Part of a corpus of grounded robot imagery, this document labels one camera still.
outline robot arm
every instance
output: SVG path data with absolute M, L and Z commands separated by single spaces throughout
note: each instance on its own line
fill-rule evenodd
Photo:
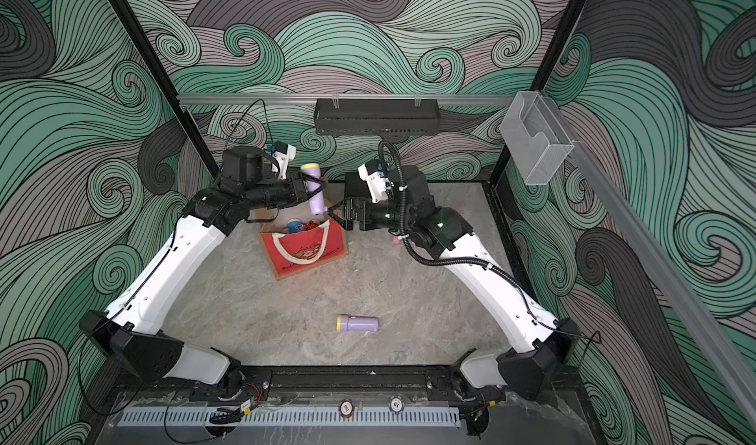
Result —
M 294 150 L 288 153 L 293 156 Z M 165 315 L 202 261 L 254 208 L 290 207 L 306 201 L 306 174 L 286 175 L 279 159 L 259 148 L 237 146 L 224 152 L 222 174 L 213 187 L 199 191 L 187 204 L 171 239 L 158 251 L 139 277 L 104 313 L 89 311 L 80 326 L 107 356 L 145 382 L 185 378 L 205 383 L 219 397 L 241 392 L 240 364 L 218 350 L 189 345 L 160 330 Z M 262 159 L 278 170 L 262 176 Z M 361 167 L 364 197 L 351 197 L 329 209 L 346 230 L 358 221 L 360 230 L 398 227 L 399 204 L 394 187 L 396 170 L 384 176 L 376 165 Z M 471 355 L 461 364 L 461 375 L 474 388 L 509 384 L 524 397 L 540 389 L 557 364 L 563 363 L 577 329 L 572 321 L 558 323 L 512 280 L 492 270 L 498 267 L 472 227 L 453 209 L 436 207 L 425 176 L 414 166 L 403 167 L 407 177 L 407 215 L 410 240 L 434 260 L 478 258 L 487 268 L 469 263 L 447 268 L 459 277 L 494 316 L 511 348 L 494 360 Z M 340 216 L 336 207 L 343 209 Z
M 359 223 L 360 230 L 388 228 L 425 249 L 431 260 L 415 253 L 415 260 L 444 266 L 454 273 L 491 313 L 506 334 L 508 347 L 496 352 L 474 352 L 462 358 L 459 374 L 473 388 L 509 385 L 521 396 L 533 399 L 542 385 L 569 357 L 579 337 L 571 319 L 559 321 L 528 296 L 494 260 L 473 228 L 451 208 L 437 207 L 425 176 L 414 166 L 388 174 L 365 166 L 358 172 L 364 184 L 347 179 L 346 199 L 329 210 L 346 230 Z M 387 196 L 376 197 L 386 187 Z M 404 227 L 399 216 L 404 204 Z M 334 209 L 342 208 L 343 217 Z
M 293 147 L 289 148 L 293 156 Z M 204 259 L 247 219 L 250 210 L 291 207 L 314 193 L 306 188 L 310 176 L 295 173 L 287 178 L 278 158 L 259 148 L 236 146 L 225 151 L 223 159 L 219 179 L 189 201 L 172 237 L 137 279 L 105 312 L 86 313 L 80 327 L 100 351 L 145 382 L 190 379 L 208 384 L 220 397 L 233 397 L 242 383 L 239 362 L 166 336 L 160 330 L 165 315 Z M 263 159 L 271 160 L 277 170 L 272 178 L 263 177 Z

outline purple bottle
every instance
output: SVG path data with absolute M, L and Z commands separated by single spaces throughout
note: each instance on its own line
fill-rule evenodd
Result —
M 335 330 L 339 333 L 349 332 L 378 332 L 378 318 L 354 317 L 342 314 L 335 318 Z
M 321 167 L 317 163 L 307 163 L 307 165 L 302 165 L 302 167 L 300 167 L 299 169 L 302 171 L 302 173 L 309 176 L 318 178 L 321 176 Z M 307 181 L 307 191 L 312 192 L 318 187 L 320 187 L 320 184 Z M 310 213 L 312 213 L 313 215 L 326 213 L 328 211 L 328 208 L 326 207 L 326 201 L 325 199 L 323 199 L 322 191 L 310 197 L 310 200 L 308 202 L 310 203 Z

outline bag handle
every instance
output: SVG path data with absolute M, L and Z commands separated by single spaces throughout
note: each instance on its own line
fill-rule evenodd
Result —
M 284 257 L 287 261 L 291 261 L 292 263 L 296 264 L 313 264 L 315 261 L 320 260 L 321 256 L 323 256 L 323 252 L 326 251 L 326 241 L 328 240 L 328 227 L 330 226 L 330 219 L 325 221 L 324 223 L 321 223 L 318 228 L 323 227 L 323 240 L 321 241 L 321 249 L 317 252 L 317 255 L 315 255 L 313 258 L 310 258 L 309 260 L 300 260 L 299 258 L 295 258 L 292 255 L 290 255 L 283 246 L 281 246 L 280 239 L 282 239 L 284 236 L 286 236 L 286 233 L 271 233 L 273 236 L 273 245 L 275 245 L 276 249 L 278 250 L 278 253 Z

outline clear plastic holder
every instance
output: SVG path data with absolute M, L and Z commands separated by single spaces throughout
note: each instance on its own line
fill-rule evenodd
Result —
M 499 130 L 525 185 L 546 185 L 574 145 L 567 122 L 550 97 L 517 92 Z

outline white sticker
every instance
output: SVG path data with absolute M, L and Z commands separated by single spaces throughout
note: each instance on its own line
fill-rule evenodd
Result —
M 404 408 L 404 403 L 402 402 L 401 398 L 392 397 L 390 407 L 393 412 L 399 413 L 399 412 L 402 412 L 402 409 Z
M 352 406 L 351 402 L 345 400 L 344 402 L 341 403 L 341 414 L 342 415 L 349 416 L 349 415 L 352 414 L 352 411 L 353 411 L 353 406 Z

